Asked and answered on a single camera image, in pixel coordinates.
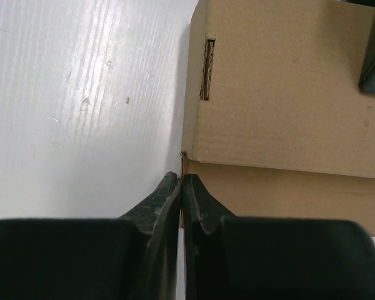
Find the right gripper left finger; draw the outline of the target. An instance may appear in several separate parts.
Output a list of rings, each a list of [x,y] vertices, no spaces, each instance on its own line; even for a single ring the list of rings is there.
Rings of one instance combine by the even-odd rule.
[[[0,219],[0,299],[174,299],[181,180],[115,219]]]

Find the cardboard box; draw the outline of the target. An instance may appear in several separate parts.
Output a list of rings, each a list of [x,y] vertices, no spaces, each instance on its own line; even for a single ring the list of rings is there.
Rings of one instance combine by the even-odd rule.
[[[354,221],[375,236],[375,7],[199,1],[182,171],[241,216]]]

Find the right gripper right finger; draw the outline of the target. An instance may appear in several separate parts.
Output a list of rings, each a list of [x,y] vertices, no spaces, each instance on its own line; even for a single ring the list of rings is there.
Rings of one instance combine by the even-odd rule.
[[[344,220],[239,217],[182,181],[187,299],[375,299],[375,245]]]

